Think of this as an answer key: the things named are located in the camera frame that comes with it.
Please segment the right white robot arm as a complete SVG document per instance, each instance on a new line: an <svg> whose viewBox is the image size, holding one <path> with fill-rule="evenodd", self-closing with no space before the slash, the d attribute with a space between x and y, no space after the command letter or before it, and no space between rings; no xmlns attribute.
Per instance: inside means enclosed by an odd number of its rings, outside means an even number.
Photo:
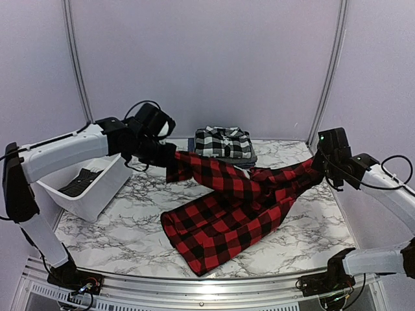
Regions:
<svg viewBox="0 0 415 311"><path fill-rule="evenodd" d="M318 134L313 168L323 173L332 189L342 191L347 183L373 197L410 231L414 230L414 190L390 173L385 164L369 154L352 155L346 131L333 128ZM327 262L321 284L335 290L361 273L403 274L414 277L414 241L372 249L345 249Z"/></svg>

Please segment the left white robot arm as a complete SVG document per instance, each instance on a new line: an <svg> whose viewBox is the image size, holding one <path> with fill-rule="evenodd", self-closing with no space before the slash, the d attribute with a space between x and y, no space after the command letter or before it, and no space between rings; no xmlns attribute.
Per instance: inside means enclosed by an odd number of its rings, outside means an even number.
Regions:
<svg viewBox="0 0 415 311"><path fill-rule="evenodd" d="M50 276L68 288L77 288L82 274L42 217L31 184L63 168L105 156L120 155L127 163L136 157L146 166L168 166L176 145L165 139L176 123L154 101L144 100L138 106L134 116L127 115L123 120L108 117L32 145L10 143L1 157L6 219L20 226L49 261Z"/></svg>

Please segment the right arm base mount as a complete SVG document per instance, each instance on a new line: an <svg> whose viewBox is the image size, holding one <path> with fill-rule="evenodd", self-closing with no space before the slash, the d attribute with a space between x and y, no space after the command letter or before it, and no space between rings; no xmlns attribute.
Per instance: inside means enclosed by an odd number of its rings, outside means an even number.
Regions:
<svg viewBox="0 0 415 311"><path fill-rule="evenodd" d="M355 284L355 279L349 275L330 277L327 272L323 272L301 276L296 282L296 288L304 297L310 297L351 288Z"/></svg>

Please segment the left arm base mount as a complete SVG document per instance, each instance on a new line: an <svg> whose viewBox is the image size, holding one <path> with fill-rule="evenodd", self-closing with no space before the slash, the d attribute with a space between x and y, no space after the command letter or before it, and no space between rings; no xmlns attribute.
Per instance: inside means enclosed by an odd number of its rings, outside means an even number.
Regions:
<svg viewBox="0 0 415 311"><path fill-rule="evenodd" d="M55 277L52 274L48 274L47 282L49 284L53 284L62 288L66 288L68 290L72 290L73 292L80 293L80 289L87 284L92 284L90 289L86 288L85 292L99 295L102 288L102 282L104 277L101 274L97 273L90 273L86 271L77 271L73 276L73 280L70 281L69 278L65 280L61 280L58 277Z"/></svg>

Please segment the dark striped shirt in bin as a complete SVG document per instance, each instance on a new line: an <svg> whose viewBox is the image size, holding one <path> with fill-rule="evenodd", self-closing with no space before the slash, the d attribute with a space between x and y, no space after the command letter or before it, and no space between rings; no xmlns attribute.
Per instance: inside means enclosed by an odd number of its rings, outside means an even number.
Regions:
<svg viewBox="0 0 415 311"><path fill-rule="evenodd" d="M66 196L75 198L80 196L103 172L98 168L82 168L78 176L58 191Z"/></svg>

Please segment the white plastic bin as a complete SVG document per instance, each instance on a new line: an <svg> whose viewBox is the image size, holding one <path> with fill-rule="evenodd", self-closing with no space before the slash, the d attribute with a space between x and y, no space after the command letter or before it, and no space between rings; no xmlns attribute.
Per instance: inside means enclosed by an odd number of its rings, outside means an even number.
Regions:
<svg viewBox="0 0 415 311"><path fill-rule="evenodd" d="M80 196L72 198L59 192L78 176L82 168L98 168L103 172ZM41 178L37 184L63 209L85 221L96 222L131 175L132 170L125 166L125 160L118 154L76 163Z"/></svg>

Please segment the left wall aluminium profile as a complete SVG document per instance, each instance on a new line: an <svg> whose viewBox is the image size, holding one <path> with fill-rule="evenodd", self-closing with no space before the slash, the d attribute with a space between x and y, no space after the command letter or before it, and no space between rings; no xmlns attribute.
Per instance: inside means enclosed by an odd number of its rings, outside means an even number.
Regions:
<svg viewBox="0 0 415 311"><path fill-rule="evenodd" d="M93 112L89 102L88 92L84 82L82 66L78 54L77 38L75 31L75 22L73 17L73 8L71 1L62 0L62 11L64 19L65 34L67 37L67 44L69 48L69 57L73 68L75 78L75 85L78 91L80 105L87 123L93 123Z"/></svg>

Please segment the aluminium front frame rail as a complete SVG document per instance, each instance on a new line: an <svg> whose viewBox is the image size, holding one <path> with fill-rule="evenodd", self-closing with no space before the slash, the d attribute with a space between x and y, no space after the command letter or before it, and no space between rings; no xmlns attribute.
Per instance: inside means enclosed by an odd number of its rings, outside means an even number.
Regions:
<svg viewBox="0 0 415 311"><path fill-rule="evenodd" d="M299 273L235 279L140 277L97 271L97 294L50 284L40 259L23 269L12 310L388 310L379 277L329 294L305 296Z"/></svg>

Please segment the red black plaid shirt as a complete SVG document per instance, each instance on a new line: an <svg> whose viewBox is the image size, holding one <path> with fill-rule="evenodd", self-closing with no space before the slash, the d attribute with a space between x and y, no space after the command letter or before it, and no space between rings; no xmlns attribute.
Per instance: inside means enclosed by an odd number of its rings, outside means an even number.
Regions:
<svg viewBox="0 0 415 311"><path fill-rule="evenodd" d="M295 201L324 176L313 158L245 172L194 152L177 152L166 182L194 179L211 192L160 216L171 246L203 276L275 231Z"/></svg>

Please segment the right wall aluminium profile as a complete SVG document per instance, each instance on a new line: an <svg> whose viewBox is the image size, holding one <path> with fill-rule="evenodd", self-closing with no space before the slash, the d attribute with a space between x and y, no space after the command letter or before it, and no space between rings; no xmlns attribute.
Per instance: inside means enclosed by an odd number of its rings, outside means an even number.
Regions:
<svg viewBox="0 0 415 311"><path fill-rule="evenodd" d="M342 47L344 44L344 38L346 33L347 16L350 2L347 0L341 0L338 7L337 24L335 27L335 34L333 44L331 48L331 54L329 55L329 63L326 71L326 77L320 93L316 113L313 118L312 126L307 138L306 144L310 151L315 152L319 138L318 131L324 118L324 112L329 102L329 96L333 81L335 79L335 73L340 61Z"/></svg>

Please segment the blue checked folded shirt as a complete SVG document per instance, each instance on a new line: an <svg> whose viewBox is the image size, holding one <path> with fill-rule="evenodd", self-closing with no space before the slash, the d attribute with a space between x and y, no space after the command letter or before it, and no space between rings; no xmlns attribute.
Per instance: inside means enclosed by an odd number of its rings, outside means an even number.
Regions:
<svg viewBox="0 0 415 311"><path fill-rule="evenodd" d="M252 146L251 141L250 141L250 149L251 149L251 152L252 152L252 156L256 156L255 150L254 150L254 147ZM195 152L195 138L194 137L188 138L188 141L187 141L187 151L188 152ZM216 160L223 161L222 158L224 158L224 157L216 157ZM235 165L235 166L237 166L239 168L243 168L243 169L251 168L251 166L242 166L242 165L241 166Z"/></svg>

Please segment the wall aluminium profile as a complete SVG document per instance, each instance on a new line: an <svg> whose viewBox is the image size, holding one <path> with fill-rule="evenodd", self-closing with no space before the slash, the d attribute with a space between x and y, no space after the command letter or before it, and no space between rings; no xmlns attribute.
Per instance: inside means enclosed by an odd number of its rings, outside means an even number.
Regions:
<svg viewBox="0 0 415 311"><path fill-rule="evenodd" d="M333 44L331 48L331 54L329 55L329 63L326 71L326 77L320 93L316 113L313 118L312 126L307 138L306 144L310 151L315 152L319 138L318 131L324 118L324 112L329 102L329 96L333 81L335 79L335 73L340 61L342 47L344 44L344 38L346 33L347 16L350 2L347 0L341 0L338 7L337 24L335 27L335 34Z"/></svg>
<svg viewBox="0 0 415 311"><path fill-rule="evenodd" d="M84 82L82 66L78 54L77 38L75 31L75 22L73 17L73 8L71 1L62 0L62 11L64 19L65 34L67 37L67 44L69 48L69 57L73 68L75 78L75 85L78 91L80 105L87 123L93 123L93 112L89 102L88 92Z"/></svg>

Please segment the black white plaid folded shirt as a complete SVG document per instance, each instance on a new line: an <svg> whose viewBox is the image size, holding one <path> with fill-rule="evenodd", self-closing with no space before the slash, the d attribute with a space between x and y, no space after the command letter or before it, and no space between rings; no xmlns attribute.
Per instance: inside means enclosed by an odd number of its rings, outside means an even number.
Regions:
<svg viewBox="0 0 415 311"><path fill-rule="evenodd" d="M249 159L253 155L249 133L237 126L206 126L198 129L195 132L195 153L231 159Z"/></svg>

